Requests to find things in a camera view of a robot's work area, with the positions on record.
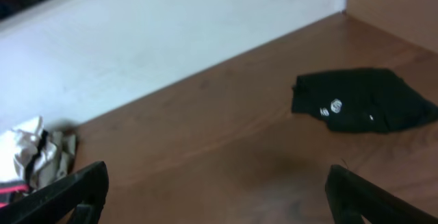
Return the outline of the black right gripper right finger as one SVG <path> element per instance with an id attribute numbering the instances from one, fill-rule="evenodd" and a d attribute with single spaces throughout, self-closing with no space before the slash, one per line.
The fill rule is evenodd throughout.
<path id="1" fill-rule="evenodd" d="M 437 218 L 393 196 L 348 169 L 334 164 L 325 183 L 329 208 L 336 224 L 432 223 Z"/>

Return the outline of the white t-shirt pixel print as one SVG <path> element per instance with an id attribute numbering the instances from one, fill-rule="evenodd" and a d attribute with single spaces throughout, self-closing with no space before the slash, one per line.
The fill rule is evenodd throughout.
<path id="1" fill-rule="evenodd" d="M 47 141 L 44 123 L 34 117 L 1 134 L 1 182 L 27 181 L 41 171 L 57 152 Z"/>

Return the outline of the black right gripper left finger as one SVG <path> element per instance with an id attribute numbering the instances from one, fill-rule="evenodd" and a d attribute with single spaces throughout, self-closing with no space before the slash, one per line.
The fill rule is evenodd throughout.
<path id="1" fill-rule="evenodd" d="M 1 208 L 1 224 L 57 223 L 67 214 L 69 223 L 97 224 L 108 190 L 106 164 L 94 162 Z"/>

